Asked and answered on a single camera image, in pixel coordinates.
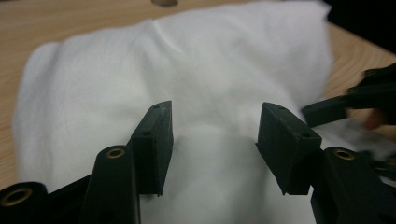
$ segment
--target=white cloth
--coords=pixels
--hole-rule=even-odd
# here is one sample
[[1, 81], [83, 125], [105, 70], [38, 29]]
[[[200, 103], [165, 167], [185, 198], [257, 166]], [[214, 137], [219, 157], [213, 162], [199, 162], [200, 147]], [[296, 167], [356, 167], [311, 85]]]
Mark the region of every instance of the white cloth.
[[[172, 100], [173, 157], [163, 196], [141, 197], [143, 223], [315, 223], [310, 197], [283, 196], [254, 144], [263, 102], [299, 114], [321, 97], [327, 12], [254, 2], [38, 48], [13, 120], [20, 181], [53, 191], [88, 175], [100, 150], [126, 144], [151, 105]], [[344, 141], [322, 131], [328, 145]]]

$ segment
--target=white fabric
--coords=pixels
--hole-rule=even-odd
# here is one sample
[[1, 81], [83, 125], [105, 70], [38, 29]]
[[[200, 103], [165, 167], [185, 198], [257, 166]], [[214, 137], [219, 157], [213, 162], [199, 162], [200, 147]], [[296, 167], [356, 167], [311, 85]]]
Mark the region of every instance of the white fabric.
[[13, 120], [20, 181], [53, 191], [88, 175], [100, 150], [126, 144], [151, 105], [172, 100], [173, 157], [163, 196], [141, 197], [143, 223], [315, 223], [310, 197], [282, 196], [254, 144], [263, 102], [298, 114], [319, 100], [327, 12], [214, 7], [38, 48]]

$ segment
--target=wooden table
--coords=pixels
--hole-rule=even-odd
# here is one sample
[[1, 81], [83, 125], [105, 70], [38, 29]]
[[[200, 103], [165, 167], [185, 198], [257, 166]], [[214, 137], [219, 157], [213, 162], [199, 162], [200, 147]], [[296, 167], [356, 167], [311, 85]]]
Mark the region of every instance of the wooden table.
[[[126, 26], [190, 8], [247, 0], [180, 0], [177, 7], [157, 7], [149, 0], [20, 0], [0, 2], [0, 189], [14, 184], [16, 161], [11, 118], [23, 67], [38, 46], [100, 28]], [[356, 85], [361, 71], [396, 62], [396, 55], [329, 25], [334, 64], [328, 97]], [[356, 116], [364, 118], [367, 111]], [[396, 139], [396, 130], [381, 130]]]

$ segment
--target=wooden surface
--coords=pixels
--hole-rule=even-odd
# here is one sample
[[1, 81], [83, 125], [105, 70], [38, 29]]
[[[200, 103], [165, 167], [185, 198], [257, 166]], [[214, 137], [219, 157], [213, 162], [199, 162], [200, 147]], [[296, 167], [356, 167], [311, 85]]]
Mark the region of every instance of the wooden surface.
[[[20, 0], [0, 2], [0, 189], [16, 182], [11, 132], [22, 69], [32, 51], [50, 41], [100, 28], [135, 24], [190, 8], [244, 0], [180, 0], [177, 7], [154, 6], [149, 0]], [[356, 85], [361, 71], [396, 62], [396, 56], [329, 25], [334, 65], [326, 96], [343, 94]], [[358, 113], [363, 118], [366, 112]], [[396, 139], [394, 129], [385, 130]]]

